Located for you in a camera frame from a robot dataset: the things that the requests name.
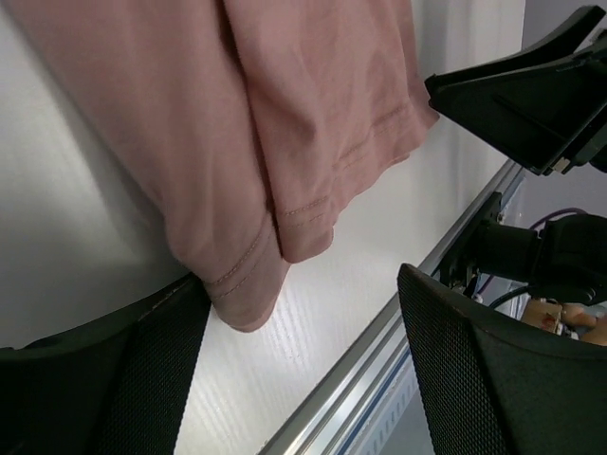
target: black plastic bracket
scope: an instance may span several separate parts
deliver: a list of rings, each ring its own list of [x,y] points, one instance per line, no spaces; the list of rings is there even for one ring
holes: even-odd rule
[[[582,7],[535,45],[426,80],[430,106],[536,175],[591,164],[607,172],[605,17]]]
[[[440,262],[440,282],[459,292],[469,286],[476,274],[474,234],[483,223],[499,221],[501,211],[502,194],[494,192],[474,214]]]

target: white wall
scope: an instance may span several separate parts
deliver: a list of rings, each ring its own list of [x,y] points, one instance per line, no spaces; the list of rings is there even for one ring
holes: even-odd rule
[[[527,0],[523,45],[535,43],[575,9],[588,4],[607,9],[607,0]],[[607,27],[607,21],[603,20],[601,27]],[[579,207],[607,216],[607,174],[596,171],[590,165],[577,168],[567,175],[530,175],[526,191],[525,224],[531,224],[545,214],[565,207]]]

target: metal frame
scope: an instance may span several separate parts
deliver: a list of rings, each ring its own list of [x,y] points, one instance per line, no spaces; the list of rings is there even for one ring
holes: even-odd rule
[[[500,191],[507,201],[523,177],[524,170],[508,161],[419,268],[434,275],[447,249],[487,197]],[[409,343],[395,295],[260,454],[354,453],[355,447],[361,448],[360,438],[371,426],[370,418],[382,406],[387,391],[395,387],[397,379],[410,391],[411,378],[414,380]],[[414,392],[410,391],[409,399]]]

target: stitching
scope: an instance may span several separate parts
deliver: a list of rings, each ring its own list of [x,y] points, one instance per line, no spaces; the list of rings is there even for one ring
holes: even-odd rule
[[[255,238],[255,241],[253,242],[253,245],[251,245],[250,248],[245,253],[245,255],[242,258],[240,258],[240,261],[238,261],[238,263],[236,263],[236,265],[228,273],[226,273],[223,277],[221,277],[219,280],[217,280],[216,282],[209,282],[209,284],[220,284],[221,282],[224,282],[229,277],[231,277],[234,273],[236,273],[238,268],[243,264],[244,261],[247,260],[248,256],[250,256],[250,254],[253,252],[253,250],[259,243],[259,240],[262,237],[262,233],[264,232],[265,225],[266,225],[266,222],[262,223],[262,227],[259,230],[259,234],[257,234],[257,237]]]
[[[302,221],[301,223],[298,223],[297,225],[285,226],[284,229],[298,228],[300,226],[307,225],[308,223],[319,221],[319,219],[321,219],[323,216],[324,216],[324,212],[321,213],[320,215],[316,215],[314,218],[311,218],[307,221]]]
[[[171,292],[169,292],[166,296],[164,296],[164,298],[157,302],[156,305],[154,305],[150,311],[145,312],[144,314],[141,315],[141,317],[138,320],[142,320],[143,318],[145,318],[146,316],[148,316],[150,313],[152,313],[154,310],[156,310],[158,308],[158,306],[160,306],[162,303],[164,303],[165,301],[167,301],[168,299],[170,299],[175,293],[179,292],[181,289],[184,288],[184,286],[190,284],[189,280],[186,280],[185,282],[183,282],[181,285],[179,285],[177,287],[177,289],[173,289]]]
[[[253,272],[257,268],[257,265],[259,265],[259,263],[262,261],[262,259],[264,259],[264,256],[266,255],[266,251],[267,251],[267,247],[268,246],[269,246],[269,242],[266,243],[266,246],[264,246],[264,249],[262,250],[263,254],[259,257],[259,260],[255,263],[255,265],[253,266],[253,268],[250,270],[250,272],[247,274],[247,276],[243,280],[241,280],[232,289],[230,289],[229,291],[225,292],[224,294],[221,294],[219,296],[213,297],[212,300],[213,301],[217,301],[217,300],[223,299],[223,298],[227,297],[229,294],[231,294],[232,292],[234,292],[236,289],[238,289],[239,287],[241,287],[243,284],[245,284],[245,282],[253,275]]]
[[[375,128],[375,127],[377,127],[379,124],[383,123],[384,121],[389,120],[389,119],[390,119],[390,118],[392,118],[392,117],[395,117],[395,116],[396,116],[397,114],[399,114],[401,111],[404,111],[404,110],[405,110],[407,107],[408,107],[408,104],[403,104],[403,105],[401,105],[401,106],[397,107],[396,109],[394,109],[394,110],[390,111],[389,113],[384,114],[383,116],[381,116],[381,117],[377,118],[377,119],[376,119],[376,121],[374,121],[374,122],[371,124],[371,127],[370,127],[370,128],[369,128],[369,130],[367,131],[367,134],[366,134],[366,136],[364,137],[364,139],[363,139],[361,142],[359,142],[358,144],[356,144],[356,145],[354,145],[354,146],[350,147],[350,148],[349,148],[349,149],[348,149],[348,150],[347,150],[347,151],[346,151],[346,152],[345,152],[345,153],[344,153],[342,156],[340,156],[340,158],[338,159],[338,161],[337,161],[336,163],[334,163],[332,167],[333,167],[333,168],[337,168],[337,167],[338,167],[338,165],[339,165],[339,164],[340,164],[340,163],[341,163],[341,162],[342,162],[342,161],[343,161],[345,158],[347,158],[349,155],[351,155],[351,154],[352,154],[353,152],[355,152],[356,150],[360,149],[360,148],[361,148],[361,147],[362,147],[364,144],[366,144],[366,143],[367,143],[367,141],[368,141],[370,138],[372,138],[372,137],[377,137],[377,136],[379,136],[379,135],[382,135],[383,133],[385,133],[385,132],[386,132],[387,130],[389,130],[390,128],[395,127],[395,126],[396,126],[396,124],[393,124],[393,125],[389,125],[389,126],[387,126],[387,127],[384,127],[383,129],[381,129],[381,130],[379,130],[379,131],[375,131],[375,130],[374,130],[374,128]],[[352,161],[352,163],[350,163],[350,164],[346,165],[344,169],[347,169],[348,167],[352,166],[354,163],[356,163],[356,162],[360,161],[360,160],[361,160],[361,159],[363,159],[365,156],[366,156],[366,154],[365,154],[365,155],[363,155],[363,156],[360,156],[360,157],[359,157],[359,158],[357,158],[356,160]],[[316,201],[314,201],[314,202],[312,202],[312,203],[308,204],[307,206],[301,207],[301,208],[299,208],[299,209],[291,210],[291,211],[285,211],[285,212],[281,212],[281,213],[279,213],[279,215],[281,215],[281,216],[291,216],[291,215],[294,215],[294,214],[296,214],[296,213],[300,213],[300,212],[302,212],[302,211],[306,211],[306,210],[308,210],[308,209],[312,209],[313,207],[316,207],[316,206],[318,206],[318,205],[322,204],[322,203],[323,203],[324,201],[326,201],[328,198],[329,198],[329,196],[324,196],[324,197],[322,197],[322,198],[320,198],[320,199],[317,199]]]
[[[281,213],[281,215],[283,216],[289,216],[289,215],[294,215],[295,213],[299,213],[300,211],[304,211],[304,210],[308,210],[308,209],[312,209],[314,206],[318,206],[319,204],[322,204],[324,201],[326,201],[329,198],[329,196],[325,196],[322,197],[321,199],[317,199],[316,201],[314,201],[311,204],[308,204],[305,207],[301,207],[300,209],[297,210],[292,210],[292,211],[286,211],[284,213]]]

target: fabric fold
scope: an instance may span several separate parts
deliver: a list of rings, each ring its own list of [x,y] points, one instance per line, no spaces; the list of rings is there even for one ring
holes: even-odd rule
[[[437,115],[409,0],[7,0],[237,330]]]

